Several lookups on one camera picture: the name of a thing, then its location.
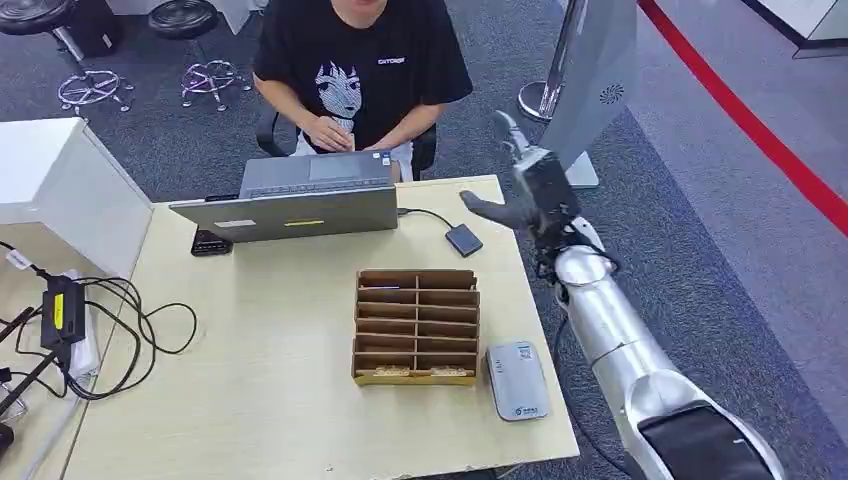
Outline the person's right hand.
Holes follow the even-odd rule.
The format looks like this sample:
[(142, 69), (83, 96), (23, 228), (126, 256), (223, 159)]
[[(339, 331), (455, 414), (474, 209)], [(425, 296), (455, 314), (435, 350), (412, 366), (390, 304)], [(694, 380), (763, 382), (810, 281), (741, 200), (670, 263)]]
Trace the person's right hand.
[(314, 147), (328, 152), (350, 152), (355, 150), (351, 134), (328, 116), (315, 116), (302, 128)]

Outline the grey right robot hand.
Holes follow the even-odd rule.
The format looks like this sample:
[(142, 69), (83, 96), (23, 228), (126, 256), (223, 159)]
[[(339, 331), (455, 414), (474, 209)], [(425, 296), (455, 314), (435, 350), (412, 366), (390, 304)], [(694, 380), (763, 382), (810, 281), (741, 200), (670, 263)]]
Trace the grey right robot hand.
[(468, 211), (481, 218), (512, 230), (535, 228), (539, 223), (539, 215), (526, 185), (524, 174), (530, 165), (529, 160), (533, 160), (536, 151), (509, 114), (496, 110), (494, 123), (501, 135), (502, 143), (513, 160), (512, 172), (519, 194), (515, 199), (505, 203), (482, 200), (469, 190), (461, 191), (459, 197)]

